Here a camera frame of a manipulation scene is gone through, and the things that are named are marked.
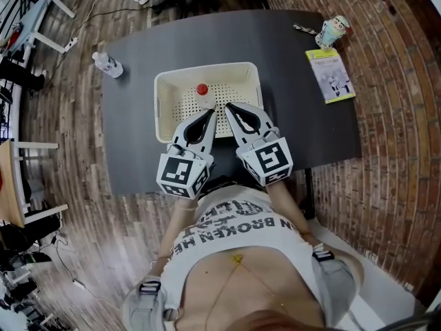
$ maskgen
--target plastic bottle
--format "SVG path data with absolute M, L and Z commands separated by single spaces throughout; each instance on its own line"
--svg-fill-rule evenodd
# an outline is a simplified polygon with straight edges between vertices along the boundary
M 119 61 L 116 61 L 106 52 L 98 53 L 95 52 L 92 55 L 92 59 L 95 60 L 95 66 L 104 71 L 106 74 L 110 75 L 114 79 L 120 76 L 124 69 Z
M 216 97 L 206 84 L 201 83 L 196 87 L 196 101 L 202 110 L 214 109 L 216 107 Z

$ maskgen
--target toy figure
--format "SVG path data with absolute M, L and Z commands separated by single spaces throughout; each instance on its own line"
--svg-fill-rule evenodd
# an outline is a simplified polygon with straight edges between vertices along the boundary
M 348 21 L 343 16 L 336 16 L 323 23 L 322 31 L 316 35 L 316 43 L 321 50 L 329 50 L 332 44 L 342 35 L 346 34 L 349 27 Z

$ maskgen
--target red bottle cap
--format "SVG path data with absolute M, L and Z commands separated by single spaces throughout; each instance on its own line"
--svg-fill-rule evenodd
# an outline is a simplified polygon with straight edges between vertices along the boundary
M 196 87 L 196 91 L 200 96 L 205 96 L 208 93 L 208 87 L 205 83 L 201 83 Z

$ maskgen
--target white sneaker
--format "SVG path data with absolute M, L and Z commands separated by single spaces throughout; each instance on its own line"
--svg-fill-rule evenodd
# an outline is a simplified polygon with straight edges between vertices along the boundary
M 135 0 L 139 5 L 144 5 L 149 0 Z

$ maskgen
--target book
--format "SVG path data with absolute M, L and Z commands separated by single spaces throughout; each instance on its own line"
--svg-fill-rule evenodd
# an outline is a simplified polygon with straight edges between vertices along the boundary
M 308 50 L 305 54 L 311 63 L 326 104 L 356 95 L 337 50 Z

